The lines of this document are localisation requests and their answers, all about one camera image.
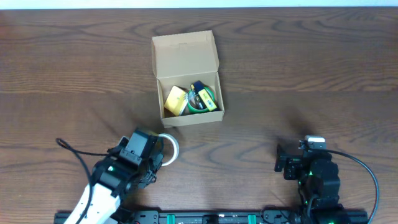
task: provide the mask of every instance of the white ring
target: white ring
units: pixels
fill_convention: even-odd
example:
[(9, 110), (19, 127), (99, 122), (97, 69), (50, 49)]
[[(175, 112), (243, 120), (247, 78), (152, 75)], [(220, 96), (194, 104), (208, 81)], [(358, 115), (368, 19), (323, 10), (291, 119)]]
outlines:
[(174, 154), (173, 154), (173, 157), (172, 157), (169, 161), (167, 161), (167, 162), (165, 162), (165, 163), (162, 164), (162, 166), (168, 166), (168, 165), (170, 165), (172, 162), (174, 162), (174, 160), (177, 159), (178, 154), (180, 153), (180, 146), (178, 145), (177, 140), (176, 140), (173, 136), (171, 136), (171, 135), (169, 135), (169, 134), (162, 133), (162, 134), (159, 134), (159, 137), (167, 138), (170, 142), (172, 142), (173, 147), (174, 147)]

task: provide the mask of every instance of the wooden table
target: wooden table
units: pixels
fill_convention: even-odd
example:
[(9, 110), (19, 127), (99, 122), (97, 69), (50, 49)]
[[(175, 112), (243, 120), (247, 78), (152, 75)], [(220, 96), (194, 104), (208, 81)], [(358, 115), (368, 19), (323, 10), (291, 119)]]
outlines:
[[(210, 29), (224, 120), (164, 130), (150, 38)], [(181, 152), (127, 207), (296, 205), (297, 183), (273, 171), (276, 145), (318, 134), (369, 164), (374, 222), (396, 222), (397, 59), (397, 8), (2, 11), (0, 223), (52, 223), (75, 207), (87, 180), (56, 137), (104, 152), (137, 126), (173, 134)], [(370, 175), (334, 161), (340, 202), (370, 213)]]

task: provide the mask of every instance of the yellow sponge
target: yellow sponge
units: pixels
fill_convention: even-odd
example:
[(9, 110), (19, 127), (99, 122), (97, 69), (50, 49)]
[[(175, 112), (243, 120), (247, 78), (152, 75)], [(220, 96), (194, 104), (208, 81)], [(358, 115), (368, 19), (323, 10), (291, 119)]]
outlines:
[(171, 111), (175, 116), (180, 116), (188, 103), (188, 94), (177, 86), (173, 86), (167, 97), (164, 108)]

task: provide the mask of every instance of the open box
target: open box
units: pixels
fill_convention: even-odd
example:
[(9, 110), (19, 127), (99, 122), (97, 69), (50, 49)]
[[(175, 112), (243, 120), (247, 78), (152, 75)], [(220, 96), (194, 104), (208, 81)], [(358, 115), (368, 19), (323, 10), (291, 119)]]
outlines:
[[(218, 78), (218, 56), (211, 30), (152, 38), (152, 67), (157, 79), (160, 118), (165, 128), (222, 121), (223, 97)], [(164, 103), (174, 85), (190, 89), (201, 81), (215, 95), (219, 111), (183, 116), (168, 116)]]

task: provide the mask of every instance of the white wall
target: white wall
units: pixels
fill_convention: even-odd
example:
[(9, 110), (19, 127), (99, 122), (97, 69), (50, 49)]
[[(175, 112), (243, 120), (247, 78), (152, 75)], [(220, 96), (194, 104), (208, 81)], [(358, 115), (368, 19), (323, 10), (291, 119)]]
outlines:
[(0, 0), (0, 9), (398, 6), (398, 0)]

